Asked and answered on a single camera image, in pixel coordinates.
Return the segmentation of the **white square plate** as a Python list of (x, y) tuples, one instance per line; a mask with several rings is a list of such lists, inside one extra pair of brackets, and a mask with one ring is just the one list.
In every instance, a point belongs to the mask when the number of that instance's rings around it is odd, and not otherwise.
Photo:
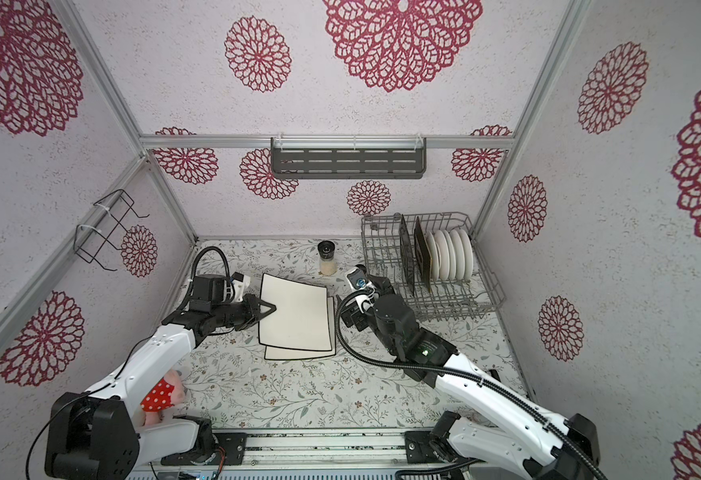
[(336, 355), (336, 326), (334, 323), (334, 307), (336, 300), (328, 297), (328, 329), (330, 330), (330, 350), (295, 350), (280, 347), (266, 346), (264, 359), (266, 361), (306, 361), (320, 358), (334, 357)]
[(264, 273), (260, 300), (278, 306), (276, 312), (258, 323), (260, 345), (295, 350), (330, 350), (326, 286)]

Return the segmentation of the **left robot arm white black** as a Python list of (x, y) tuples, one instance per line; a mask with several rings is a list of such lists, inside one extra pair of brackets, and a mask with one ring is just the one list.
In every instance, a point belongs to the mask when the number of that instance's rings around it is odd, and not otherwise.
[(208, 420), (170, 417), (150, 424), (142, 401), (174, 364), (224, 329), (244, 330), (278, 308), (246, 292), (248, 278), (202, 274), (180, 307), (154, 334), (138, 341), (126, 361), (85, 392), (68, 392), (42, 428), (48, 436), (44, 471), (56, 479), (126, 479), (134, 467), (172, 455), (202, 462), (218, 442)]

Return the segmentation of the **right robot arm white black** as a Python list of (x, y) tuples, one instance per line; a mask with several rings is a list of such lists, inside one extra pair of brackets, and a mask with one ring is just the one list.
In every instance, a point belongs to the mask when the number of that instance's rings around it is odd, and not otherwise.
[(489, 421), (484, 427), (445, 412), (426, 446), (449, 468), (484, 462), (522, 479), (602, 479), (597, 429), (581, 414), (566, 418), (504, 386), (439, 335), (422, 327), (385, 277), (356, 266), (352, 292), (336, 310), (336, 328), (369, 329), (390, 355), (376, 360), (340, 345), (355, 359), (446, 393)]

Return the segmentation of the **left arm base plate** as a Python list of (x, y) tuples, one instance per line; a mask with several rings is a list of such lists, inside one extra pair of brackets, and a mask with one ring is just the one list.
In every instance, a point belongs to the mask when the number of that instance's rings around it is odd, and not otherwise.
[(160, 459), (161, 466), (242, 465), (248, 434), (214, 432), (208, 418), (180, 416), (180, 419), (192, 420), (198, 424), (200, 430), (196, 443), (186, 452)]

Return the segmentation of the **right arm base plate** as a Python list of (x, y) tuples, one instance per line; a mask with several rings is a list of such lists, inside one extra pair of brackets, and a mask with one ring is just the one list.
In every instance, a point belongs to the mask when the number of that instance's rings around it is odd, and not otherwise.
[(404, 447), (408, 464), (453, 463), (462, 457), (449, 444), (449, 430), (455, 418), (446, 418), (429, 431), (406, 431)]

